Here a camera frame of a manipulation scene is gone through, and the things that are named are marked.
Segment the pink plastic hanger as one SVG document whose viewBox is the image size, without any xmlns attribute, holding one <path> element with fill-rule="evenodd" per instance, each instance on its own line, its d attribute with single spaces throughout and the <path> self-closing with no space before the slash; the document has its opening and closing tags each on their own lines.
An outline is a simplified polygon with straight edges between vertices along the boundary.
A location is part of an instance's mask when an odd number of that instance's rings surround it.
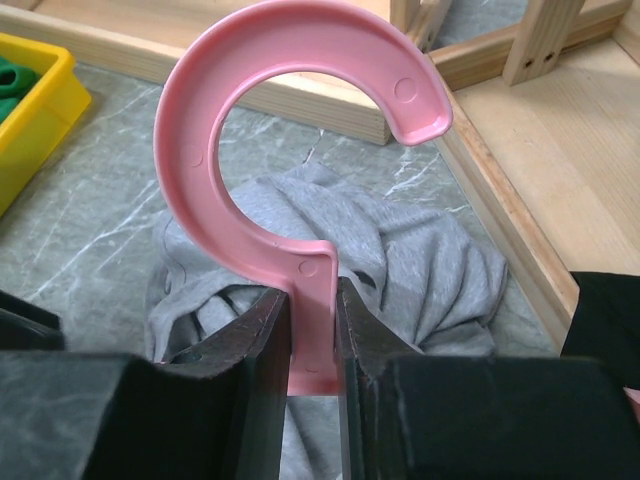
<svg viewBox="0 0 640 480">
<path fill-rule="evenodd" d="M 184 91 L 166 82 L 153 129 L 161 191 L 189 238 L 221 266 L 291 301 L 292 351 L 288 391 L 333 395 L 338 390 L 334 330 L 338 253 L 326 240 L 286 238 L 256 225 L 234 203 L 227 176 L 262 172 L 259 134 L 232 134 L 234 103 L 203 80 L 183 77 Z"/>
</svg>

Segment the grey tank top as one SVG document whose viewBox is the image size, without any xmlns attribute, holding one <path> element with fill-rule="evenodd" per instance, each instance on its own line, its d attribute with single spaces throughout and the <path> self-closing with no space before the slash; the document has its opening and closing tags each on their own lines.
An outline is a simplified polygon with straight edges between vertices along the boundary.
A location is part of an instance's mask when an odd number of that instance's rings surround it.
<svg viewBox="0 0 640 480">
<path fill-rule="evenodd" d="M 319 164 L 248 181 L 232 191 L 255 223 L 281 236 L 326 239 L 341 276 L 367 308 L 413 349 L 485 356 L 507 265 L 450 214 L 391 202 Z M 154 228 L 160 260 L 146 294 L 146 354 L 162 361 L 246 312 L 263 288 L 222 268 L 170 213 Z"/>
</svg>

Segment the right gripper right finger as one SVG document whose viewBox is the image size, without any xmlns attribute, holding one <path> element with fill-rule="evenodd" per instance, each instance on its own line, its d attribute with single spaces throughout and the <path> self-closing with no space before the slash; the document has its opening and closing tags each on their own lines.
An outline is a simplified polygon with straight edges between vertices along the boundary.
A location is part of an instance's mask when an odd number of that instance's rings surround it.
<svg viewBox="0 0 640 480">
<path fill-rule="evenodd" d="M 639 425 L 586 359 L 427 356 L 337 291 L 347 479 L 635 479 Z"/>
</svg>

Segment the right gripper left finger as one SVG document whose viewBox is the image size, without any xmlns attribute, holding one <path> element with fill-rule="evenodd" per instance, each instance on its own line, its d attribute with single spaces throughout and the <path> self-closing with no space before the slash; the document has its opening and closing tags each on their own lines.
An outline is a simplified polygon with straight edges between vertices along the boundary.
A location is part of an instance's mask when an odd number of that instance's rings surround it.
<svg viewBox="0 0 640 480">
<path fill-rule="evenodd" d="M 164 364 L 102 359 L 115 386 L 83 478 L 278 478 L 290 355 L 289 298 L 269 289 Z"/>
</svg>

